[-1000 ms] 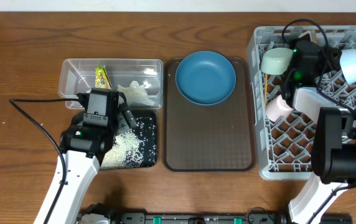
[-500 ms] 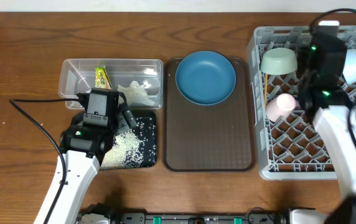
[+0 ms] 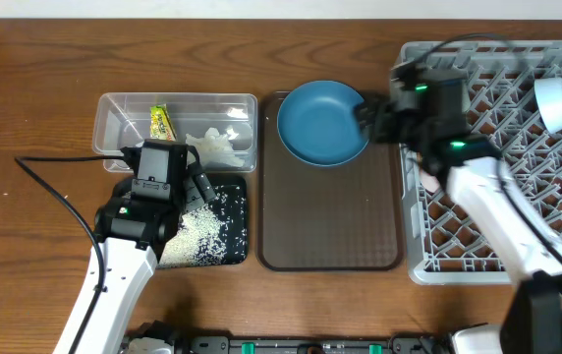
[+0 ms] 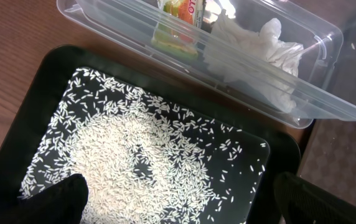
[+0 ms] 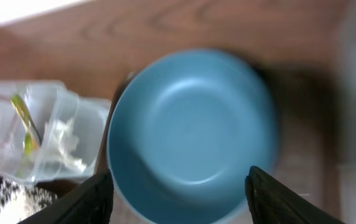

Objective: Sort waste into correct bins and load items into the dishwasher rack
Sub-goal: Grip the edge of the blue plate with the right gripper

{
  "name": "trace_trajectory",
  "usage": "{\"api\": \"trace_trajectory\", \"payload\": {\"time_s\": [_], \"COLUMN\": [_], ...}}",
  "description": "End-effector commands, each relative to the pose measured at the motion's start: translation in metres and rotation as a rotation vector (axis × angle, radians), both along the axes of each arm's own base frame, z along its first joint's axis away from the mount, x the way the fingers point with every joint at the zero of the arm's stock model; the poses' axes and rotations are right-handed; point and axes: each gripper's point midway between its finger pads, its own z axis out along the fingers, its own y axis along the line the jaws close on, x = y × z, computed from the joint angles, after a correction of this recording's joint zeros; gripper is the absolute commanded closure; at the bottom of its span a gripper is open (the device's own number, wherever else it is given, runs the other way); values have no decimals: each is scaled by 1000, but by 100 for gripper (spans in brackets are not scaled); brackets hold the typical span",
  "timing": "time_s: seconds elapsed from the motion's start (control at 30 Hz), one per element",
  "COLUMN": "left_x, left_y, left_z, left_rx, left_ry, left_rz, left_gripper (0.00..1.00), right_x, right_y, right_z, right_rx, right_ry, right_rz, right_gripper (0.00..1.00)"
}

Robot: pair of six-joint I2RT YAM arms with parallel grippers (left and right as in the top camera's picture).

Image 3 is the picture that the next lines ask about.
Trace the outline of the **pink cup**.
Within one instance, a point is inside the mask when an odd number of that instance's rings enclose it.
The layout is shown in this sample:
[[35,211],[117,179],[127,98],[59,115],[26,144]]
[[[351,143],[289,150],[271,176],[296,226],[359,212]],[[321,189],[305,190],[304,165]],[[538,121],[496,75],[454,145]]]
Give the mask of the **pink cup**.
[[432,176],[432,175],[426,173],[424,170],[421,170],[419,172],[419,175],[420,175],[420,181],[421,181],[422,186],[429,193],[435,193],[436,191],[438,191],[441,188],[440,183],[435,176]]

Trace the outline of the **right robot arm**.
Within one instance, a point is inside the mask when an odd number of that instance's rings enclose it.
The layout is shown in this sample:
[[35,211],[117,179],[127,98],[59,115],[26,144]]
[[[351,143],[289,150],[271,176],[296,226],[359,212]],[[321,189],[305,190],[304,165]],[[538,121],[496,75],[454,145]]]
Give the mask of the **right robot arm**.
[[453,353],[562,353],[562,237],[521,193],[502,154],[470,131],[465,75],[412,62],[393,68],[393,95],[369,95],[355,109],[372,143],[403,145],[474,222],[516,292],[501,325],[449,337]]

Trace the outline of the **white tissue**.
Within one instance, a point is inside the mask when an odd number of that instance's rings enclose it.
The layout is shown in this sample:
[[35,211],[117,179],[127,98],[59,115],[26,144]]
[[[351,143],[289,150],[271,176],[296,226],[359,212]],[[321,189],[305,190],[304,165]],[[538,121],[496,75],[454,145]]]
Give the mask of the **white tissue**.
[[186,134],[186,144],[197,149],[203,167],[243,167],[244,161],[236,156],[228,134],[220,134],[216,128],[209,128],[202,138]]

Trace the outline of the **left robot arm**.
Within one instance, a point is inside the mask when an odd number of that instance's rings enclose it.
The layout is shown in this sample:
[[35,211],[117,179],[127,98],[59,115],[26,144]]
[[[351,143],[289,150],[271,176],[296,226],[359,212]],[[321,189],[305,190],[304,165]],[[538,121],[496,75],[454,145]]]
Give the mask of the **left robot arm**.
[[97,246],[58,353],[117,352],[165,244],[190,209],[187,193],[196,190],[202,203],[215,197],[193,146],[147,140],[122,154],[133,174],[115,185],[95,214]]

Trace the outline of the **light blue bowl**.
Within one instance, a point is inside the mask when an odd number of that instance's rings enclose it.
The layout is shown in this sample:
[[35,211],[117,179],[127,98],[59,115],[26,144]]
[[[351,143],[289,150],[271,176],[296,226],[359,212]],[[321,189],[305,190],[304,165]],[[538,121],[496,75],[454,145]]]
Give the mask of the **light blue bowl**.
[[534,81],[534,97],[540,118],[549,133],[562,130],[562,78]]

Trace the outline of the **dark blue plate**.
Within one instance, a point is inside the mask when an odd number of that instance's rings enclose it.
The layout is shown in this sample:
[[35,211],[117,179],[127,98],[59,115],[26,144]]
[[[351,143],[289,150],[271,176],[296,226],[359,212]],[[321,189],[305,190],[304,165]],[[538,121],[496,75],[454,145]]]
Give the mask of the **dark blue plate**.
[[335,81],[305,83],[288,93],[277,114],[282,144],[297,159],[330,167],[345,164],[368,145],[354,109],[364,98]]

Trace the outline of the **white cooked rice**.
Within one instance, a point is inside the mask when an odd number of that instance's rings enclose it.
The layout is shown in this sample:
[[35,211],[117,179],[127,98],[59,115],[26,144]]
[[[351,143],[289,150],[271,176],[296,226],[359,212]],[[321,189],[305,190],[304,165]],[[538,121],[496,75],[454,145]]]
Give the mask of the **white cooked rice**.
[[215,187],[216,199],[182,217],[158,268],[236,265],[248,254],[247,199],[239,186]]

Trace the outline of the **green snack wrapper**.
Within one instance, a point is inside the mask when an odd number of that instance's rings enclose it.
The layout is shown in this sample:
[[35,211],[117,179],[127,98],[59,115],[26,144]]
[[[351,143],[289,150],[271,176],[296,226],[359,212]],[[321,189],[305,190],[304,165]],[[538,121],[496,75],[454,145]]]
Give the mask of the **green snack wrapper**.
[[177,141],[177,136],[165,105],[155,105],[150,108],[149,132],[152,139]]

